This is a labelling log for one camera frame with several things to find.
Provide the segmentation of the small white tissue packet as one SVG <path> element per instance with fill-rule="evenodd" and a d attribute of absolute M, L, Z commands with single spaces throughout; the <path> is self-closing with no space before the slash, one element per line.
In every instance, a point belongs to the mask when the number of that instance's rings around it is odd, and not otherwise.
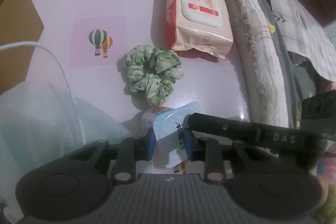
<path fill-rule="evenodd" d="M 190 102 L 179 108 L 159 106 L 147 110 L 141 121 L 143 132 L 154 130 L 159 157 L 165 168 L 173 168 L 187 159 L 183 142 L 185 118 L 200 111 L 198 102 Z"/>

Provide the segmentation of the green floral scrunchie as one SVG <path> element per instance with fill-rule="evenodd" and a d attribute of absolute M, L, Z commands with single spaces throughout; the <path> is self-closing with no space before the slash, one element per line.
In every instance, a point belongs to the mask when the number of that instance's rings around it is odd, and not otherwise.
<path fill-rule="evenodd" d="M 151 106 L 161 106 L 183 78 L 182 63 L 172 50 L 136 46 L 125 58 L 127 85 L 132 93 L 144 93 Z"/>

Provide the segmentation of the white striped mattress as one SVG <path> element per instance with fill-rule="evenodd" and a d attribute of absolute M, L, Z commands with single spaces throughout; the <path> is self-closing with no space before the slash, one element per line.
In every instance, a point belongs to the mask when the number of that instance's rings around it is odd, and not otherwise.
<path fill-rule="evenodd" d="M 243 66 L 251 121 L 293 128 L 284 57 L 266 0 L 225 0 Z"/>

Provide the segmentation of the grey blanket yellow prints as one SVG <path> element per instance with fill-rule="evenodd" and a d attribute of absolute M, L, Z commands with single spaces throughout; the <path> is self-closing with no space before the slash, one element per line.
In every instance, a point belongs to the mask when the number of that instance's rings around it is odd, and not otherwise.
<path fill-rule="evenodd" d="M 288 93 L 291 98 L 291 113 L 293 117 L 293 125 L 301 120 L 302 102 L 304 99 L 316 94 L 315 82 L 317 80 L 317 73 L 313 69 L 313 66 L 309 62 L 305 62 L 302 65 L 295 65 L 293 54 L 288 52 L 282 38 L 281 32 L 277 25 L 276 19 L 272 12 L 270 0 L 266 0 L 270 6 L 270 17 L 274 20 L 274 26 L 279 38 L 280 46 L 283 49 L 283 56 L 288 58 L 288 65 L 284 69 L 284 77 Z"/>

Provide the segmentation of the light blue plastic bag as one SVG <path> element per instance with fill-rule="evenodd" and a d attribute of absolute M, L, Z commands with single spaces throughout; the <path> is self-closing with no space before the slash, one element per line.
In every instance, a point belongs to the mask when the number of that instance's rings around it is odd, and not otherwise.
<path fill-rule="evenodd" d="M 130 132 L 112 117 L 50 84 L 21 83 L 1 95 L 1 184 L 98 139 Z"/>

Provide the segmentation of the pink wet wipes pack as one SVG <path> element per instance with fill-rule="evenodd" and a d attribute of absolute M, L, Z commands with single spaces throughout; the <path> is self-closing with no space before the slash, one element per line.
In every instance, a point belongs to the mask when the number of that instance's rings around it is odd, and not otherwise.
<path fill-rule="evenodd" d="M 166 0 L 165 13 L 171 50 L 197 50 L 226 58 L 234 38 L 225 0 Z"/>

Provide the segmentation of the pink checked blanket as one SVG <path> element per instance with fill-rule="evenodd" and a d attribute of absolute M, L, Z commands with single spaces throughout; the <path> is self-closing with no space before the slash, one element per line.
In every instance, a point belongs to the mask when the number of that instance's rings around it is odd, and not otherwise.
<path fill-rule="evenodd" d="M 273 15 L 295 65 L 310 61 L 324 79 L 335 81 L 335 48 L 315 18 L 298 0 L 270 0 Z"/>

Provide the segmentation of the brown cardboard box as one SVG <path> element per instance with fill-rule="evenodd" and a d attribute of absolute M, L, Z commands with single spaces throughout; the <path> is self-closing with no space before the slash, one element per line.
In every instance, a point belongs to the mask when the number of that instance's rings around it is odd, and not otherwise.
<path fill-rule="evenodd" d="M 33 41 L 44 25 L 32 0 L 1 0 L 1 45 Z M 26 79 L 34 49 L 18 47 L 1 52 L 1 93 Z"/>

